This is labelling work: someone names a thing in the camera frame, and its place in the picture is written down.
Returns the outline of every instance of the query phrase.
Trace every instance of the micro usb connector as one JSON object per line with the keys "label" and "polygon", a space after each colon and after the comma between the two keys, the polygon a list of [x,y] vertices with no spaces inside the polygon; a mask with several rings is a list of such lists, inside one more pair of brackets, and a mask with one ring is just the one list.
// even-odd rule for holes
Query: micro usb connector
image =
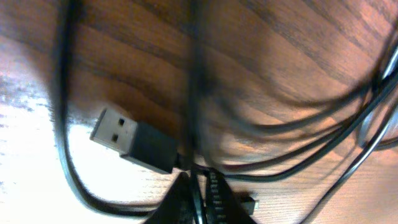
{"label": "micro usb connector", "polygon": [[177,159],[177,141],[152,126],[105,109],[91,140],[119,152],[120,157],[161,174],[170,174]]}

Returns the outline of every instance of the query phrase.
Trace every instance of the wooden surface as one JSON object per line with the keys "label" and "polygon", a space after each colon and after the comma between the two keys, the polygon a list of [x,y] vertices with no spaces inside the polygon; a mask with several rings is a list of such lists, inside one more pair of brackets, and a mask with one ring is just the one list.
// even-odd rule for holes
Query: wooden surface
{"label": "wooden surface", "polygon": [[[87,210],[63,177],[47,91],[58,7],[56,0],[0,1],[0,222],[134,223]],[[300,102],[341,96],[365,82],[394,33],[398,2],[212,1],[206,16],[203,44],[211,69],[242,114],[276,124],[322,109]],[[84,1],[74,50],[70,145],[93,194],[157,202],[178,173],[158,175],[121,160],[89,135],[102,108],[114,105],[180,137],[188,30],[185,0]],[[334,124],[357,105],[294,134]],[[231,132],[219,139],[231,161],[270,158],[303,144]],[[350,137],[287,180],[230,184],[260,200],[258,223],[297,223],[358,154],[353,145]],[[286,169],[307,155],[256,173]],[[397,149],[373,153],[314,223],[397,223],[397,161]]]}

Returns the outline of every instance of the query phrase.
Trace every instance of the usb plug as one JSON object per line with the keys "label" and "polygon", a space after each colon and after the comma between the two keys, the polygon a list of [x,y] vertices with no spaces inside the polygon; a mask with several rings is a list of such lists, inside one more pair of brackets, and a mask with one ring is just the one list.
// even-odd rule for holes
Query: usb plug
{"label": "usb plug", "polygon": [[120,157],[161,174],[171,174],[177,141],[152,126],[105,109],[90,139],[119,152]]}

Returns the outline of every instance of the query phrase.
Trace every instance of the silver metal connector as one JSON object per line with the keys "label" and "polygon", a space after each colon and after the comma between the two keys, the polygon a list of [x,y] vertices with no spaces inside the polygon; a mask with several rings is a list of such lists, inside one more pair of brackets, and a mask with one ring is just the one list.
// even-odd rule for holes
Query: silver metal connector
{"label": "silver metal connector", "polygon": [[120,155],[128,154],[132,148],[137,123],[112,109],[105,109],[101,113],[90,139],[110,149],[118,151]]}

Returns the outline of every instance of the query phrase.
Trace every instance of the square hole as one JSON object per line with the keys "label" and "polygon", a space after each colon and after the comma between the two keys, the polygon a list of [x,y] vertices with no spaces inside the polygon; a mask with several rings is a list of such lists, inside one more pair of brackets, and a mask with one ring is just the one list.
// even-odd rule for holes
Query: square hole
{"label": "square hole", "polygon": [[119,118],[119,125],[120,125],[120,126],[123,126],[123,125],[124,125],[124,119]]}
{"label": "square hole", "polygon": [[117,134],[113,134],[112,135],[112,142],[117,142],[118,141],[118,135]]}

